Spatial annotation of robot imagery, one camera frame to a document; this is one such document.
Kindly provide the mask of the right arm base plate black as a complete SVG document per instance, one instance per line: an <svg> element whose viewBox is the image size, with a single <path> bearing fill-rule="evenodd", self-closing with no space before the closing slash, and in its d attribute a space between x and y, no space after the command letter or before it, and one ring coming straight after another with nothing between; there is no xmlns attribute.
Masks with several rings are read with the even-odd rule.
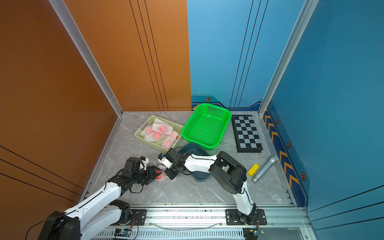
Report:
<svg viewBox="0 0 384 240"><path fill-rule="evenodd" d="M237 209L226 209L226 222L228 226L249 225L266 226L268 224L265 211L256 208L249 215L240 213Z"/></svg>

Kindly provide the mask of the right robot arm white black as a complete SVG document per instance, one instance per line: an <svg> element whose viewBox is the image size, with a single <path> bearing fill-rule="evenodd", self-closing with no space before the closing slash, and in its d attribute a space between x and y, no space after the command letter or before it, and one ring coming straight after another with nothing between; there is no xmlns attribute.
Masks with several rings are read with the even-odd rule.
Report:
<svg viewBox="0 0 384 240"><path fill-rule="evenodd" d="M186 172L209 173L224 190L233 195L240 221L247 225L258 224L258 207L248 191L247 170L226 152L221 151L213 156L198 156L182 155L170 149L166 154L160 154L158 160L167 167L165 173L171 180Z"/></svg>

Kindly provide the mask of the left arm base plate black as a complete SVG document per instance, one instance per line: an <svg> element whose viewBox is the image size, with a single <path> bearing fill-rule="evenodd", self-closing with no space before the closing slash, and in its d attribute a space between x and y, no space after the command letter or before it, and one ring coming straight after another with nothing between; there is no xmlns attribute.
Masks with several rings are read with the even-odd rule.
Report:
<svg viewBox="0 0 384 240"><path fill-rule="evenodd" d="M115 223L118 226L144 226L147 216L146 209L122 210L120 219Z"/></svg>

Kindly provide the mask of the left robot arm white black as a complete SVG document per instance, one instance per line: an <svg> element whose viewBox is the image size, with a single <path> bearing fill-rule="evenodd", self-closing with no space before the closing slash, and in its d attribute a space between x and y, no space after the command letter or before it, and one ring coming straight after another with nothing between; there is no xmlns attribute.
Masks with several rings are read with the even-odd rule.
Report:
<svg viewBox="0 0 384 240"><path fill-rule="evenodd" d="M129 158L124 168L106 181L94 194L64 212L48 216L40 240L90 240L106 227L135 222L130 204L119 198L131 192L133 185L142 187L153 182L161 169L149 166L144 157Z"/></svg>

